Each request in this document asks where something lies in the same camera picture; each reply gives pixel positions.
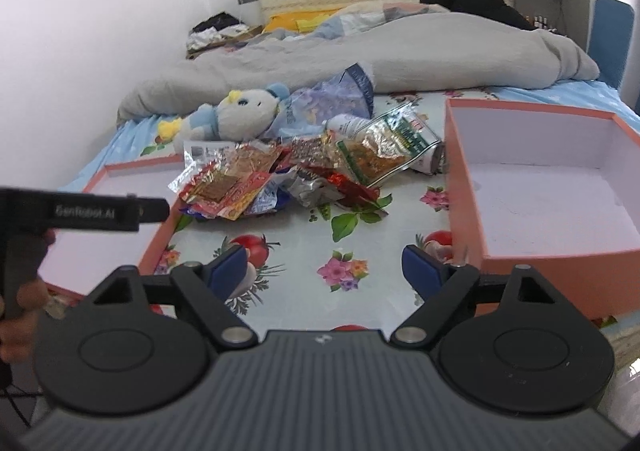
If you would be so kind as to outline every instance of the orange box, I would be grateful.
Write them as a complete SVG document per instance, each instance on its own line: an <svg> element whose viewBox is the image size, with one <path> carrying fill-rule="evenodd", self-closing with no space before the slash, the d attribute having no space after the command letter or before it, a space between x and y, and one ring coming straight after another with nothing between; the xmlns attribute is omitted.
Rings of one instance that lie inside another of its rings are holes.
<svg viewBox="0 0 640 451"><path fill-rule="evenodd" d="M640 308L640 136L607 111L449 99L454 257L527 263L590 319Z"/></svg>
<svg viewBox="0 0 640 451"><path fill-rule="evenodd" d="M141 224L137 233L59 231L40 266L49 290L81 299L120 265L153 274L174 234L182 202L167 186L184 170L179 155L107 164L82 190L107 196L165 198L171 209L162 224Z"/></svg>

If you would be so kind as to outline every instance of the stuffed animal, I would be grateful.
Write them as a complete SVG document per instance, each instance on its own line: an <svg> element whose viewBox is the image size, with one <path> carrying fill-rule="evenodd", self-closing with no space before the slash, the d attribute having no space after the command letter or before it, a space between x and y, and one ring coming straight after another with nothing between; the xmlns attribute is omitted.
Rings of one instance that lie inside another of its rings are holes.
<svg viewBox="0 0 640 451"><path fill-rule="evenodd" d="M173 135L176 153L185 140L253 140L271 126L279 103L288 97L289 89L280 82L265 90L233 90L217 106L203 104L184 119L161 121L158 134Z"/></svg>

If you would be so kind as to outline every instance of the plush toy ear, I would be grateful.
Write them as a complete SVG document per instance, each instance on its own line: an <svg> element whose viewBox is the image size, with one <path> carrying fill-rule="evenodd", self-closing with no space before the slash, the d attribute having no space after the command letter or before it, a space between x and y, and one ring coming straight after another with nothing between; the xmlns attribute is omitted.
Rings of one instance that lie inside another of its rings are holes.
<svg viewBox="0 0 640 451"><path fill-rule="evenodd" d="M273 84L270 84L267 86L266 90L273 95L273 97L279 100L284 100L290 95L289 89L281 82L274 82Z"/></svg>

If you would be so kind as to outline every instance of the bed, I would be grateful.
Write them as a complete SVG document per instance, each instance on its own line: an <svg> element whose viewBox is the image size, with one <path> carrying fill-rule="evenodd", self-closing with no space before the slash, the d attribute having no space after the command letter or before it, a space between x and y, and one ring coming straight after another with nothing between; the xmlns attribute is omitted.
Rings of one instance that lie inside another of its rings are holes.
<svg viewBox="0 0 640 451"><path fill-rule="evenodd" d="M269 17L302 8L375 1L389 0L260 0L260 4ZM598 81L561 80L538 90L482 86L378 94L374 114L416 100L418 112L428 117L434 131L444 135L445 101L462 97L608 110L640 132L640 118L620 101L617 91ZM64 189L82 189L106 163L172 154L172 144L157 136L158 122L164 118L154 114L125 122L110 144ZM411 170L390 179L382 196L388 196L385 209L389 215L373 224L356 211L337 206L321 210L292 206L271 216L237 222L181 222L158 263L158 272L168 272L185 261L209 261L229 243L238 242L249 248L258 279L250 291L231 299L228 305L261 336L268 329L327 330L344 325L381 329L388 336L422 301L402 277L402 248L411 243L425 246L431 233L446 231L449 203L442 175L426 176ZM339 282L335 277L346 273L353 276L351 286L336 287ZM640 315L632 314L603 328L616 348L619 368L640 354L640 340L636 343L639 321Z"/></svg>

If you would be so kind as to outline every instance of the human hand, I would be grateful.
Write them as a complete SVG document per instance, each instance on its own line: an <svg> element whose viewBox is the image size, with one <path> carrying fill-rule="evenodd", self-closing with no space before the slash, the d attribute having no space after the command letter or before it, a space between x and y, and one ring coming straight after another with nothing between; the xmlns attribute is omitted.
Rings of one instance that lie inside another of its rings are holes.
<svg viewBox="0 0 640 451"><path fill-rule="evenodd" d="M25 276L28 281L17 292L14 291L17 304L23 312L14 319L0 321L0 359L6 363L27 360L33 351L39 310L49 300L47 287L37 271L47 247L54 242L53 231L47 231L41 238L20 235L7 244L5 271ZM0 316L4 314L4 307L4 300L0 297Z"/></svg>

